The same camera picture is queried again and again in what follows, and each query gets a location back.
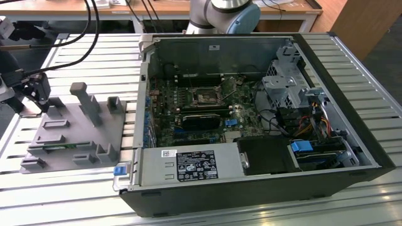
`cable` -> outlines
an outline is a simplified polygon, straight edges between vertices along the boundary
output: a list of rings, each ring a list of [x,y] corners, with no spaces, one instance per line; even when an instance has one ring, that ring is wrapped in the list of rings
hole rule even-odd
[[[95,32],[93,42],[92,42],[92,45],[91,45],[88,51],[85,52],[85,54],[83,55],[83,57],[80,59],[77,59],[76,61],[73,61],[71,63],[67,63],[67,64],[63,64],[63,65],[47,67],[47,68],[38,69],[38,70],[34,70],[34,71],[30,71],[30,72],[25,72],[26,76],[33,75],[33,74],[38,74],[38,73],[42,73],[42,72],[47,72],[49,70],[56,70],[56,69],[60,69],[60,68],[76,65],[77,63],[83,62],[83,60],[85,60],[85,58],[91,54],[91,52],[92,52],[92,50],[95,48],[95,45],[97,43],[97,38],[99,38],[99,21],[100,21],[99,20],[99,12],[97,12],[97,7],[96,7],[96,2],[95,2],[95,0],[91,0],[91,2],[92,2],[92,5],[93,5],[95,18],[96,18],[96,32]]]
[[[84,0],[84,2],[85,2],[85,6],[87,6],[88,20],[87,20],[87,25],[85,25],[85,28],[84,28],[84,31],[81,32],[81,34],[68,42],[55,44],[55,45],[29,45],[29,48],[55,48],[55,47],[67,46],[67,45],[75,43],[76,41],[79,41],[84,37],[84,35],[87,34],[87,31],[91,27],[91,8],[89,8],[88,1]]]
[[[25,0],[4,0],[4,1],[0,1],[0,5],[5,4],[5,3],[16,2],[16,1],[25,1]]]
[[[266,5],[267,7],[279,10],[280,17],[279,17],[279,23],[278,23],[278,27],[276,27],[276,31],[279,31],[279,26],[280,26],[280,21],[282,21],[282,16],[283,16],[283,15],[282,15],[282,12],[286,12],[286,10],[284,10],[284,9],[280,9],[280,5],[279,5],[276,2],[274,2],[272,0],[268,0],[268,1],[270,1],[271,3],[274,3],[274,4],[278,6],[278,8],[275,8],[275,7],[272,7],[272,6],[268,6],[268,4],[266,4],[264,0],[262,0],[262,1],[263,1],[264,5]]]
[[[139,19],[137,15],[136,15],[136,13],[133,12],[133,9],[132,9],[132,7],[131,7],[131,5],[129,5],[129,2],[128,2],[128,0],[125,0],[125,3],[127,3],[127,5],[128,5],[129,11],[131,11],[131,13],[132,13],[133,17],[136,18],[136,20],[137,20],[137,23],[139,23],[139,25],[141,26],[141,28],[143,28],[143,32],[144,32],[144,31],[145,31],[145,29],[144,29],[143,23],[141,23],[141,21],[140,21],[140,19]]]
[[[151,17],[151,13],[149,13],[147,4],[145,4],[144,0],[140,0],[140,1],[143,2],[143,5],[144,5],[144,8],[145,8],[147,14],[148,14],[148,16],[149,16],[149,20],[151,20],[151,24],[152,24],[152,27],[153,27],[153,31],[155,31],[155,33],[157,33],[156,26],[155,26],[155,24],[153,24],[153,20],[152,20],[152,17]]]
[[[152,6],[152,3],[151,3],[149,0],[148,0],[148,3],[149,3],[149,6],[151,6],[151,8],[152,8],[153,14],[155,14],[155,16],[156,16],[156,20],[157,20],[157,24],[159,24],[159,27],[160,27],[160,29],[161,29],[161,32],[164,33],[164,29],[163,29],[163,26],[161,26],[161,21],[159,20],[157,13],[156,13],[156,11],[155,11],[155,9],[153,9],[153,6]]]

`metal workbench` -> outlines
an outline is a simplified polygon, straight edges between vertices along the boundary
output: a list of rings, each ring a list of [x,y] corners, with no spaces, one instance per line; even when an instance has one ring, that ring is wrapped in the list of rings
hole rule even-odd
[[[352,185],[328,198],[140,218],[112,189],[112,167],[18,173],[40,118],[13,117],[0,141],[0,225],[400,224],[402,109],[336,37],[326,33],[303,36],[396,165],[392,172],[374,181]],[[87,35],[77,43],[52,49],[42,66],[76,60],[87,51],[92,37]],[[131,157],[140,65],[137,40],[137,34],[104,34],[83,63],[48,72],[51,95],[60,96],[65,103],[77,101],[68,91],[75,81],[88,84],[87,91],[95,94],[97,101],[105,101],[108,96],[120,96],[128,101],[121,161]]]

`yellow wire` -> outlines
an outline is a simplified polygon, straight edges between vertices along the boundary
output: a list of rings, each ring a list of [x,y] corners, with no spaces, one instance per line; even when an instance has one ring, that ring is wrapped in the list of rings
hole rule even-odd
[[[295,134],[295,137],[299,136],[300,134],[306,133],[311,129],[311,124],[300,131],[298,134]]]

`blue plastic tab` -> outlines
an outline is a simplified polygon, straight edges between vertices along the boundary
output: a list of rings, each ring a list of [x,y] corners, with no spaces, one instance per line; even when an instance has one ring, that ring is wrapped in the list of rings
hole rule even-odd
[[[115,176],[123,176],[127,174],[127,167],[125,166],[116,166],[113,169]]]
[[[233,126],[237,124],[237,120],[236,119],[231,119],[231,120],[225,120],[224,121],[224,125],[225,126]]]
[[[307,141],[307,140],[295,141],[290,146],[291,146],[291,149],[294,150],[294,152],[311,152],[312,151],[310,141]]]

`wooden table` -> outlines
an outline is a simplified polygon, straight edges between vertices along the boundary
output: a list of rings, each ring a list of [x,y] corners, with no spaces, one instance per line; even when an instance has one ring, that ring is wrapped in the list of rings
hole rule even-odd
[[[312,32],[335,32],[363,60],[402,13],[402,0],[316,0],[324,12]]]
[[[308,32],[320,9],[312,9],[306,0],[295,0],[296,4],[283,4],[279,10],[262,8],[262,20],[302,20],[299,31]],[[140,0],[131,0],[131,6],[140,20],[148,20],[147,11]],[[152,2],[153,8],[161,20],[188,20],[189,3],[183,1],[156,0]],[[136,32],[141,31],[129,8],[127,6],[111,6],[99,10],[101,20],[131,20]],[[87,20],[85,5],[83,0],[25,0],[0,5],[0,15],[10,20],[49,21],[49,20]]]

